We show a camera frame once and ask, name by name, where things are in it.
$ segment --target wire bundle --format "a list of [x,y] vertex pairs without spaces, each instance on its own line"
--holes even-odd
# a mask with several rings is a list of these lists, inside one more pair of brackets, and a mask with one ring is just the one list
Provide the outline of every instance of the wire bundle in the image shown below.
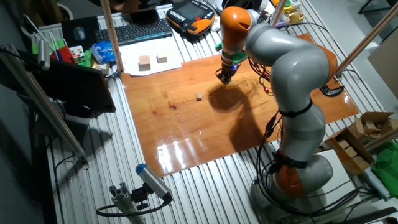
[[[259,188],[261,190],[261,193],[263,194],[263,196],[265,196],[265,198],[274,206],[278,207],[279,209],[282,209],[288,213],[294,214],[294,215],[298,215],[298,216],[303,216],[303,217],[310,217],[312,219],[313,222],[315,222],[313,220],[312,217],[319,217],[322,215],[327,215],[331,212],[336,211],[337,209],[343,207],[344,205],[346,205],[347,203],[349,203],[350,201],[352,201],[352,199],[354,199],[359,193],[363,193],[363,194],[373,194],[374,192],[372,190],[367,189],[366,187],[358,187],[357,189],[354,189],[350,192],[348,192],[347,194],[345,194],[344,196],[342,196],[341,198],[339,198],[338,200],[336,200],[335,202],[320,208],[312,213],[308,213],[308,212],[303,212],[295,207],[292,207],[284,202],[281,202],[280,200],[278,200],[278,198],[271,192],[270,190],[270,183],[269,183],[269,178],[268,175],[269,170],[267,169],[267,167],[269,165],[271,165],[274,161],[271,161],[270,163],[268,163],[267,165],[265,165],[262,169],[261,169],[261,151],[264,148],[264,143],[266,142],[266,139],[271,136],[271,134],[274,131],[274,128],[276,127],[277,124],[280,123],[281,118],[279,118],[278,122],[275,123],[276,121],[276,116],[277,116],[278,112],[271,118],[271,120],[268,122],[267,124],[267,128],[266,131],[264,133],[264,138],[262,140],[262,143],[259,147],[258,153],[257,153],[257,164],[256,164],[256,172],[257,172],[257,178],[259,179]],[[306,197],[306,198],[312,198],[312,197],[319,197],[322,195],[326,195],[336,189],[338,189],[339,187],[341,187],[342,185],[347,184],[348,182],[351,181],[347,181],[339,186],[337,186],[336,188],[334,188],[333,190],[324,193],[324,194],[320,194],[320,195],[316,195],[316,196],[311,196],[311,197]]]
[[271,81],[271,73],[265,66],[258,64],[253,59],[248,58],[248,60],[250,67],[259,75],[259,83],[263,87],[265,93],[267,93],[269,96],[274,96],[274,93],[271,91],[271,87],[266,87],[264,84],[264,79],[268,82]]

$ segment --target orange controller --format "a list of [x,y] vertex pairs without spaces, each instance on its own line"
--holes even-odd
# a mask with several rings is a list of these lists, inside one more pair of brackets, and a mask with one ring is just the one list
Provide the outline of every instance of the orange controller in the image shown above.
[[195,0],[177,4],[166,12],[169,22],[190,34],[202,34],[214,21],[215,12]]

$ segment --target robotic arm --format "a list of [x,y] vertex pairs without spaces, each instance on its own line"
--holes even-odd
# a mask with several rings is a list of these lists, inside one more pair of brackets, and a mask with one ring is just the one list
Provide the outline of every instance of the robotic arm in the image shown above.
[[222,12],[222,70],[217,77],[227,85],[246,54],[261,65],[272,66],[271,88],[284,135],[271,168],[270,189],[281,200],[303,197],[333,176],[328,160],[314,155],[325,135],[325,117],[310,93],[333,78],[336,56],[267,23],[258,24],[258,18],[257,12],[239,7]]

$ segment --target pole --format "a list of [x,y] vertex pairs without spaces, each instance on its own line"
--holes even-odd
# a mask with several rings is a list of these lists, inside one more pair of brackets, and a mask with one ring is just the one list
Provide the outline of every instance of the pole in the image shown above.
[[343,60],[338,66],[336,77],[341,77],[341,72],[365,49],[366,46],[390,23],[390,21],[398,14],[398,3],[396,3],[390,11],[384,16],[373,30],[355,47],[355,49]]
[[284,10],[285,4],[287,0],[279,0],[278,5],[276,5],[276,9],[274,14],[272,15],[272,26],[275,27],[276,23],[279,20],[280,15],[282,14],[282,11]]
[[[7,49],[18,55],[17,50],[9,44]],[[49,120],[61,138],[72,147],[73,152],[79,159],[86,160],[86,152],[83,150],[79,142],[76,140],[68,126],[65,124],[57,110],[51,105],[48,97],[44,93],[42,87],[37,83],[35,77],[25,70],[19,58],[7,53],[0,53],[0,59],[4,62],[7,68],[15,76],[17,81],[22,85],[27,94],[32,98],[37,107],[43,112],[45,117]]]
[[109,5],[109,0],[101,0],[102,10],[104,11],[104,17],[106,22],[106,27],[108,28],[109,38],[111,39],[112,49],[114,57],[116,59],[116,64],[118,65],[119,73],[123,72],[122,57],[120,56],[118,38],[116,37],[116,31],[113,26],[111,6]]

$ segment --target aluminum profile table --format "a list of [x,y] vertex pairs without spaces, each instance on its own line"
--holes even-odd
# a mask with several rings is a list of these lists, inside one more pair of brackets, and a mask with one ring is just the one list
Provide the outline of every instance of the aluminum profile table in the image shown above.
[[[164,18],[169,8],[170,5],[158,7],[159,16]],[[307,0],[302,0],[301,10],[306,16],[304,22],[325,26]],[[121,14],[113,14],[113,19],[116,27],[127,25],[129,22],[129,18]],[[103,16],[98,17],[98,22],[100,29],[106,29]],[[294,26],[285,32],[291,35],[308,32],[315,43],[333,51],[339,63],[345,58],[346,54],[340,46],[318,27]],[[221,41],[219,32],[208,31],[203,38],[193,37],[190,40],[174,32],[174,35],[168,38],[177,43],[182,62],[219,54],[214,48]],[[380,102],[359,75],[344,72],[341,84],[358,107],[358,116],[366,111],[383,111]],[[73,158],[69,160],[71,162],[61,164],[56,174],[50,169],[58,223],[129,223],[127,218],[106,218],[95,213],[97,208],[112,204],[109,186],[118,185],[120,182],[127,183],[130,189],[142,186],[142,180],[136,175],[135,167],[144,162],[144,157],[123,91],[123,83],[120,78],[112,78],[108,80],[108,85],[117,110],[115,113],[97,114],[90,120],[82,142],[90,168],[82,169],[79,162]],[[353,121],[354,117],[350,117],[328,124],[324,139],[349,126]],[[266,148],[276,150],[279,146],[275,141],[269,143]],[[50,167],[55,167],[72,152],[62,144],[61,139],[56,139],[47,149],[47,154]],[[250,185],[256,176],[256,155],[257,149],[253,148],[163,177],[165,184],[173,192],[174,202],[158,212],[144,215],[146,222],[259,223],[258,214],[252,209],[249,198]],[[262,161],[265,164],[268,162],[264,153]],[[59,182],[58,187],[55,184],[55,175]],[[150,208],[155,208],[161,202],[155,195],[151,195],[148,203]],[[317,223],[325,223],[333,217],[317,217],[315,220]],[[286,217],[281,221],[311,223],[307,218],[295,216]]]

